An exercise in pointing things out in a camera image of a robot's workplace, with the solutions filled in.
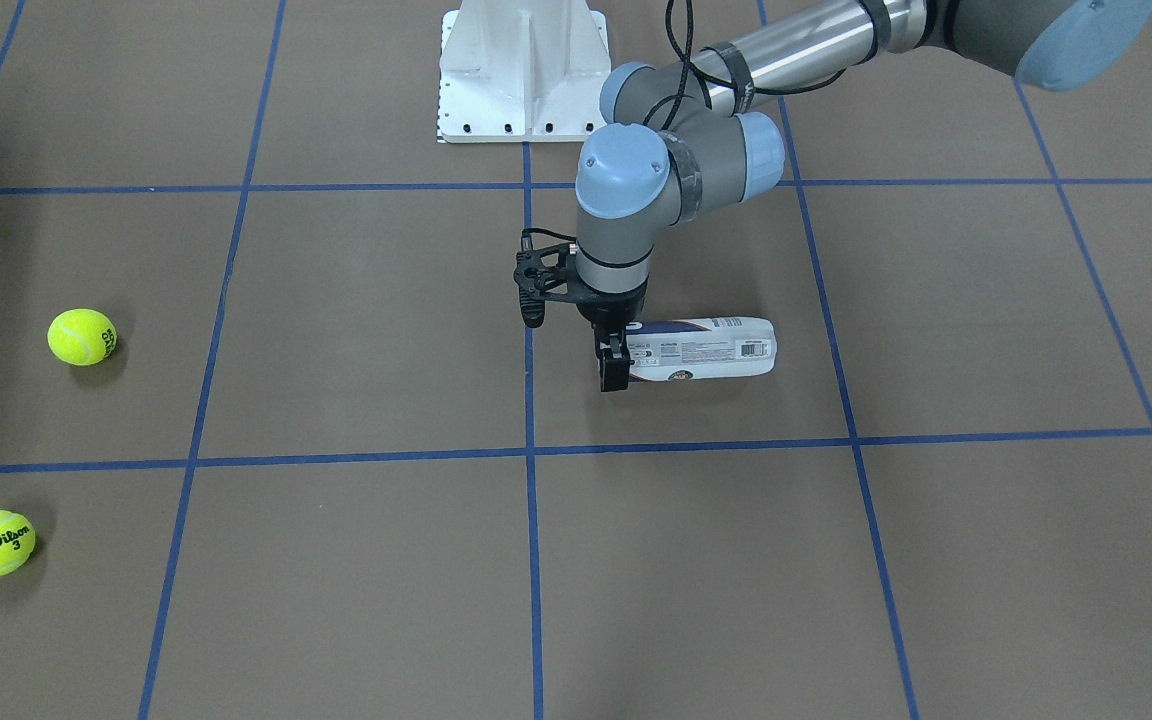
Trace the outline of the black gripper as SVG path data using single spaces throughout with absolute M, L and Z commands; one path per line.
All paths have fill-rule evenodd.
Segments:
M 645 304 L 645 288 L 627 293 L 594 293 L 591 300 L 579 302 L 577 309 L 591 324 L 596 341 L 596 361 L 599 370 L 599 389 L 602 393 L 626 391 L 630 384 L 634 364 L 626 328 L 636 323 Z

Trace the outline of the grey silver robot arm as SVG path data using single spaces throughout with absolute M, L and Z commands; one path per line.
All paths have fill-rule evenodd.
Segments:
M 786 141 L 758 111 L 886 54 L 932 46 L 1047 91 L 1100 76 L 1146 26 L 1151 1 L 823 1 L 667 68 L 627 63 L 600 92 L 605 124 L 582 145 L 579 228 L 550 279 L 517 272 L 522 296 L 566 287 L 590 323 L 600 388 L 761 376 L 776 361 L 768 320 L 641 323 L 657 237 L 767 194 Z

